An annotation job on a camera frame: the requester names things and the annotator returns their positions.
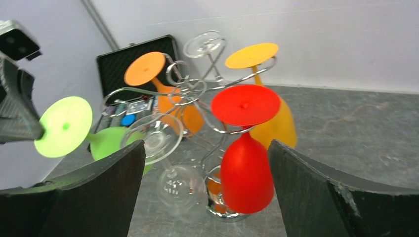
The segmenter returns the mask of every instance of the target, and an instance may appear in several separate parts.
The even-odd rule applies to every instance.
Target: wine glass
[[[163,85],[157,75],[163,69],[166,63],[166,57],[160,52],[150,52],[142,55],[137,58],[126,70],[124,81],[127,85],[138,86],[143,85],[151,81],[156,87],[159,93],[163,94],[178,94],[180,93],[179,88],[174,86]],[[166,113],[170,111],[175,105],[174,103],[179,103],[181,101],[179,95],[168,97],[168,96],[158,96],[158,107],[160,113]],[[170,114],[176,116],[178,119],[181,119],[181,113],[179,113],[179,108],[171,111]],[[183,122],[186,125],[186,129],[190,131],[187,133],[188,136],[196,134],[204,126],[204,119],[202,118],[199,111],[195,106],[190,105],[183,108]]]
[[[279,47],[274,43],[260,43],[245,47],[230,55],[225,65],[230,69],[251,68],[253,73],[258,72],[257,66],[275,58]],[[256,85],[264,86],[259,75],[254,76]],[[268,150],[271,141],[277,139],[288,146],[295,148],[297,135],[295,131],[293,115],[286,102],[281,100],[281,108],[278,113],[269,121],[255,126],[250,135],[260,142]]]
[[[277,94],[258,85],[238,85],[218,93],[211,109],[220,121],[249,129],[278,112]],[[224,203],[233,211],[252,214],[264,209],[274,195],[268,155],[249,132],[243,133],[225,151],[220,170]]]
[[[171,165],[167,157],[182,140],[180,120],[170,114],[153,114],[141,118],[128,128],[121,146],[134,133],[142,133],[146,165],[160,162],[164,167],[157,182],[157,197],[162,209],[186,223],[205,215],[208,205],[207,189],[197,170],[185,165]]]

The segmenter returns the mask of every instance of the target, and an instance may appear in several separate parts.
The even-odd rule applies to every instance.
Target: clear wine glass
[[[182,140],[183,126],[168,114],[153,114],[132,124],[121,145],[134,133],[144,135],[145,165],[161,163],[164,172],[157,182],[157,197],[162,209],[186,223],[199,221],[208,205],[207,189],[197,170],[186,165],[171,165],[167,157]]]

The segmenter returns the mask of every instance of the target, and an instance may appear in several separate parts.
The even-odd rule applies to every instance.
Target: white wall
[[[95,57],[110,51],[78,0],[2,0],[0,19],[16,19],[34,35],[43,55],[19,62],[35,76],[33,101],[39,114],[66,96],[84,97],[99,117],[101,90]],[[0,146],[0,190],[44,179],[61,159],[39,155],[33,142]]]
[[[280,46],[267,84],[419,91],[417,0],[92,0],[121,46],[172,34],[182,47],[218,30],[230,44],[219,63],[260,42]],[[208,60],[194,65],[201,73]]]

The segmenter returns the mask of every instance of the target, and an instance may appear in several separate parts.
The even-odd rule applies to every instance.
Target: glass stem
[[[169,171],[169,172],[167,173],[167,176],[168,176],[169,178],[174,178],[174,177],[176,177],[177,172],[176,172],[176,170],[174,170],[173,166],[171,165],[170,161],[169,161],[167,158],[164,158],[164,159],[163,159],[163,160],[161,160],[160,162],[162,163],[163,168],[164,168],[166,171]]]

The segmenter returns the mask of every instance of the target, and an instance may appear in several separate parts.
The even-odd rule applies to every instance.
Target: camera
[[[0,51],[14,61],[42,55],[35,38],[16,20],[0,21]]]

